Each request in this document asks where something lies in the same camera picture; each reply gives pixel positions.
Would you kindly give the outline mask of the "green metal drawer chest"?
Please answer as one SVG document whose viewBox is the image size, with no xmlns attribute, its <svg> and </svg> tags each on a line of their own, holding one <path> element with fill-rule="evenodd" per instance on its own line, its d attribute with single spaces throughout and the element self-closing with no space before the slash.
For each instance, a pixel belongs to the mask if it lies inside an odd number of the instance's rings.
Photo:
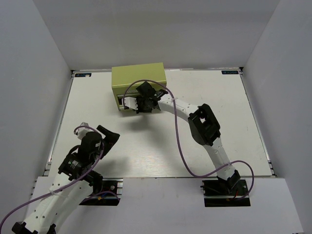
<svg viewBox="0 0 312 234">
<path fill-rule="evenodd" d="M 118 97 L 123 97 L 123 95 L 126 95 L 127 97 L 136 97 L 139 95 L 137 87 L 142 83 L 138 82 L 131 87 L 130 84 L 141 79 L 154 80 L 162 84 L 163 86 L 166 86 L 167 80 L 163 63 L 159 62 L 139 65 L 127 65 L 112 68 L 112 91 L 118 109 Z"/>
</svg>

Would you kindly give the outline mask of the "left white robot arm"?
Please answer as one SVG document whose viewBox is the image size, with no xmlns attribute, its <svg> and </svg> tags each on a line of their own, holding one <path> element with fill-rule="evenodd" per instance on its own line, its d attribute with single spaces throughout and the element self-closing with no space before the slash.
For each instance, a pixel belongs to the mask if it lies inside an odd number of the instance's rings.
<svg viewBox="0 0 312 234">
<path fill-rule="evenodd" d="M 89 197 L 104 193 L 103 176 L 95 166 L 120 138 L 99 125 L 82 123 L 74 129 L 80 144 L 64 158 L 49 191 L 36 198 L 37 207 L 23 221 L 12 227 L 15 234 L 56 234 L 77 206 Z"/>
</svg>

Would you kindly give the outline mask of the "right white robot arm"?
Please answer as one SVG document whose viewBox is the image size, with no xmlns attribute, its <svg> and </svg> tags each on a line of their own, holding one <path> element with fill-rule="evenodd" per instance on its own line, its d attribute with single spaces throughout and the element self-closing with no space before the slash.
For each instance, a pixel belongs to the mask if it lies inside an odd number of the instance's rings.
<svg viewBox="0 0 312 234">
<path fill-rule="evenodd" d="M 208 104 L 192 105 L 173 97 L 172 93 L 163 89 L 155 90 L 148 82 L 143 82 L 136 89 L 136 111 L 151 112 L 159 109 L 181 118 L 189 124 L 194 141 L 203 146 L 210 156 L 217 172 L 221 191 L 232 194 L 238 188 L 239 172 L 231 165 L 221 141 L 220 124 Z"/>
</svg>

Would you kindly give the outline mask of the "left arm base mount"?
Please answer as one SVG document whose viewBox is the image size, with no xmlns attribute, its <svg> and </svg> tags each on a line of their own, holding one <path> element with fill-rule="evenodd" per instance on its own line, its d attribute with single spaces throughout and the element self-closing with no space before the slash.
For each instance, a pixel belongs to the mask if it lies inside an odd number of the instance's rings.
<svg viewBox="0 0 312 234">
<path fill-rule="evenodd" d="M 105 178 L 102 190 L 84 199 L 80 206 L 117 206 L 121 200 L 123 178 Z"/>
</svg>

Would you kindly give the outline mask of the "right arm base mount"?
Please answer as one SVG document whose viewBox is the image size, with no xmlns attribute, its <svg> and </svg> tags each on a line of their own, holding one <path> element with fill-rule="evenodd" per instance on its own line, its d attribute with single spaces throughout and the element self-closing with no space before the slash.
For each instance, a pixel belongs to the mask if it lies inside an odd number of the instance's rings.
<svg viewBox="0 0 312 234">
<path fill-rule="evenodd" d="M 241 179 L 232 190 L 222 188 L 218 180 L 203 180 L 200 186 L 204 194 L 205 207 L 250 207 L 246 180 Z"/>
</svg>

